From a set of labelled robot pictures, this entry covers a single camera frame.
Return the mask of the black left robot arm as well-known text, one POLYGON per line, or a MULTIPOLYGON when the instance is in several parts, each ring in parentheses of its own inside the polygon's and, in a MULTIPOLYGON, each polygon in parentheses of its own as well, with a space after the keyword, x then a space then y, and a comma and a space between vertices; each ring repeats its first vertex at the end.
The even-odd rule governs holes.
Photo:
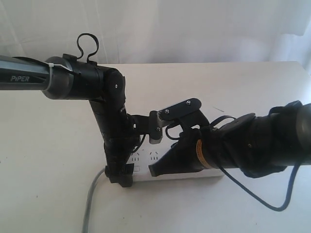
POLYGON ((51 100, 87 100, 104 141, 111 183, 133 184, 134 165, 129 157, 142 144, 137 116, 125 108, 125 77, 113 67, 79 62, 65 54, 45 62, 27 57, 0 58, 1 90, 39 90, 51 100))

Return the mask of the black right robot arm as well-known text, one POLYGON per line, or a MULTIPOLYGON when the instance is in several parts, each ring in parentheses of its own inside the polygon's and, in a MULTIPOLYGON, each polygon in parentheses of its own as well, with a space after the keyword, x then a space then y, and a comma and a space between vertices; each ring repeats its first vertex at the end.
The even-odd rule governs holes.
POLYGON ((273 107, 268 115, 249 113, 221 126, 209 122, 199 108, 179 103, 160 112, 168 128, 182 132, 171 148, 149 165, 152 176, 238 168, 259 178, 292 166, 300 158, 311 162, 311 106, 300 101, 273 107))

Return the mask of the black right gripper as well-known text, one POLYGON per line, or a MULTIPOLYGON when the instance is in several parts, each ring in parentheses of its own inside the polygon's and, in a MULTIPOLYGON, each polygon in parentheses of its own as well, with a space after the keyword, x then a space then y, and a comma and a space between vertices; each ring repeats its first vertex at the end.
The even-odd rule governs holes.
POLYGON ((182 128, 178 142, 171 147, 172 152, 165 153, 157 162, 149 165, 152 177, 165 174, 199 172, 211 169, 211 165, 203 155, 203 140, 200 129, 208 126, 209 121, 204 114, 189 114, 170 124, 182 128))

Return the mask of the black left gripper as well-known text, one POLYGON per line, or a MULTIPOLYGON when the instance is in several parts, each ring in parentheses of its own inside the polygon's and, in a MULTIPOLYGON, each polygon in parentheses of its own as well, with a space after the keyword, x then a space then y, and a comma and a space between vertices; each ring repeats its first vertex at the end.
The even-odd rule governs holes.
POLYGON ((111 183, 131 187, 134 164, 127 161, 141 145, 140 136, 149 133, 149 117, 128 114, 125 98, 96 98, 89 104, 104 140, 105 176, 111 183))

